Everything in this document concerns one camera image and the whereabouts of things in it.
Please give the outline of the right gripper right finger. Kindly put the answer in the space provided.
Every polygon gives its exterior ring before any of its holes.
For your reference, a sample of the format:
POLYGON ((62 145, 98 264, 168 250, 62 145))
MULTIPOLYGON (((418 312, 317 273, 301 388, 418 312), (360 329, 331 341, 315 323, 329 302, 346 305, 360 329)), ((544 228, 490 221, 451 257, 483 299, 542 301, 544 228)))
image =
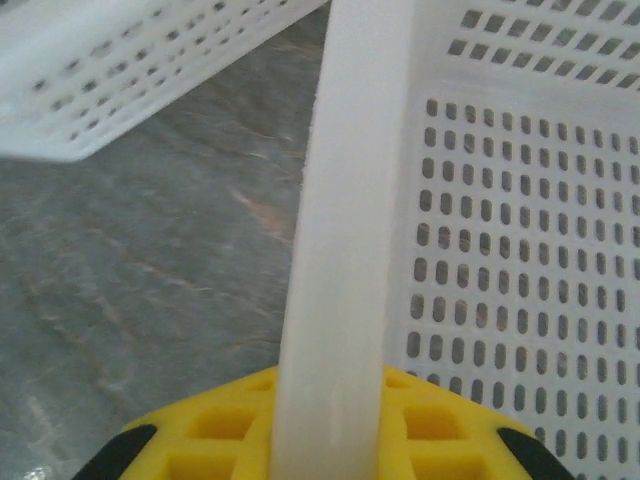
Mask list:
POLYGON ((533 431, 404 371, 384 369, 379 479, 573 479, 533 431))

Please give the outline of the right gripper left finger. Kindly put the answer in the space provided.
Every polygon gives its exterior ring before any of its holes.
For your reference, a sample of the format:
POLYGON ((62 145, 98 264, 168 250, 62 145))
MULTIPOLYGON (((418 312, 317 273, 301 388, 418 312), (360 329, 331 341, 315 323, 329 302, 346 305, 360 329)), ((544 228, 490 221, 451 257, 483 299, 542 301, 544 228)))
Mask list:
POLYGON ((277 369, 131 421, 76 479, 267 479, 277 369))

